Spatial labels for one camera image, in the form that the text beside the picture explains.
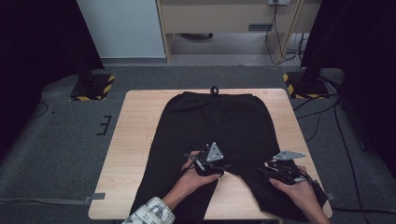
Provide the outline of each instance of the black curtain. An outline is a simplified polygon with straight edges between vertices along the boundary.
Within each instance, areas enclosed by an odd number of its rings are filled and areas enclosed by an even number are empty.
[[[362,147],[396,176],[396,1],[323,0],[302,66],[341,68],[340,93]]]
[[[0,0],[1,161],[42,89],[77,73],[73,58],[87,69],[103,69],[75,0]]]

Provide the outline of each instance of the person's right hand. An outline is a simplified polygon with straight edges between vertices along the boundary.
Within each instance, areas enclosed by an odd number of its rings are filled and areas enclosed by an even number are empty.
[[[305,167],[297,167],[306,172]],[[306,218],[308,218],[311,223],[330,223],[330,220],[326,217],[319,205],[314,189],[308,181],[297,182],[293,185],[286,185],[276,179],[270,179],[270,182],[274,187],[285,192],[297,207],[304,212]]]

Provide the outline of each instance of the human arm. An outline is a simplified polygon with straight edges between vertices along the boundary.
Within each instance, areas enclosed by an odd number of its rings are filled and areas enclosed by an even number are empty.
[[[220,177],[220,175],[199,176],[192,164],[192,160],[188,158],[181,167],[184,174],[172,189],[162,199],[153,197],[140,206],[122,224],[172,224],[175,220],[172,211],[184,198],[202,185],[209,184]]]
[[[306,172],[305,167],[298,166],[298,168]],[[309,222],[313,224],[331,223],[319,205],[317,196],[308,181],[298,182],[294,185],[286,185],[276,179],[270,179],[270,182],[291,198],[297,207],[303,211]]]

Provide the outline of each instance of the black and yellow hazard tape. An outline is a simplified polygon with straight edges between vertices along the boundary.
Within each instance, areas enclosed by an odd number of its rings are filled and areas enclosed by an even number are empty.
[[[114,75],[111,75],[108,77],[108,81],[103,89],[102,94],[96,95],[96,96],[79,95],[79,96],[75,96],[75,97],[70,97],[70,101],[90,101],[90,100],[104,100],[104,99],[106,99],[108,92],[110,91],[115,78],[116,78],[116,76],[114,76]]]
[[[291,99],[326,99],[328,98],[327,95],[320,95],[320,94],[300,94],[296,93],[293,85],[291,84],[290,78],[288,74],[283,74],[283,80],[286,83],[286,87],[288,88],[288,92]]]

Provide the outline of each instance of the patterned sleeve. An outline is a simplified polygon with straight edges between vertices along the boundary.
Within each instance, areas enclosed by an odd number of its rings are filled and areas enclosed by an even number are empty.
[[[143,204],[127,217],[122,224],[172,224],[175,216],[169,207],[158,197]]]

